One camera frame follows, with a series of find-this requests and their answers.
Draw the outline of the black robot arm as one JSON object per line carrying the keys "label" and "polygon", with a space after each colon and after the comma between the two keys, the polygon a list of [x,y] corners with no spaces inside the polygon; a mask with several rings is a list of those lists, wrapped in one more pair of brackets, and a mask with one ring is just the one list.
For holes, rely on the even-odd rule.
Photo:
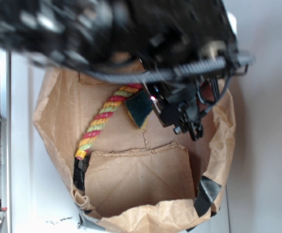
{"label": "black robot arm", "polygon": [[0,47],[111,83],[139,81],[163,126],[203,135],[218,79],[241,66],[220,0],[0,0]]}

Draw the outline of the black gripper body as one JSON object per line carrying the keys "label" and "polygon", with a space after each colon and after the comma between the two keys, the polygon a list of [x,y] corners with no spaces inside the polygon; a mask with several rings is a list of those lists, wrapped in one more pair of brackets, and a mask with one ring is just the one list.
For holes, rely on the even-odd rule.
{"label": "black gripper body", "polygon": [[204,134],[202,118],[222,99],[218,80],[226,78],[224,58],[205,59],[173,68],[146,62],[145,90],[163,127],[174,125],[176,134],[189,133],[196,141]]}

